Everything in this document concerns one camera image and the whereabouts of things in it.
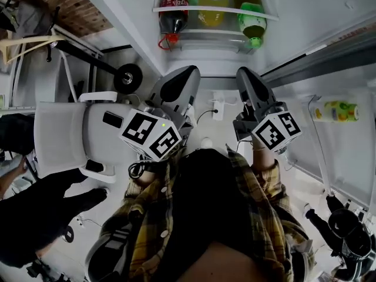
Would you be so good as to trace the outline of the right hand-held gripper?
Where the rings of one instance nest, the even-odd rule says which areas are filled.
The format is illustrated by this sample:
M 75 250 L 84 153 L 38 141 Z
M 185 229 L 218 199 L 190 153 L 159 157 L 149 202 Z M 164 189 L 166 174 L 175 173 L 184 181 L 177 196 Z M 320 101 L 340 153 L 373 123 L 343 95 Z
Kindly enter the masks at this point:
M 287 145 L 302 134 L 292 113 L 284 102 L 275 103 L 273 91 L 249 68 L 238 69 L 236 83 L 246 104 L 233 121 L 237 140 L 241 142 L 253 136 L 268 150 L 282 154 Z

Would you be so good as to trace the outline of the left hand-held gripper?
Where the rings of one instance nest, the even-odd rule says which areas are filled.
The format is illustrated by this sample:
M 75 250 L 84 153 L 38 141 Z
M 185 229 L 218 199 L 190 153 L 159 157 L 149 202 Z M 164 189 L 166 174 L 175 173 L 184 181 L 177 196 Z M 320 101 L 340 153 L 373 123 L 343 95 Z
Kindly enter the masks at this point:
M 181 142 L 184 142 L 194 127 L 194 99 L 200 71 L 190 65 L 175 69 L 162 76 L 154 85 L 142 110 L 131 105 L 122 105 L 123 118 L 119 139 L 137 153 L 160 162 Z

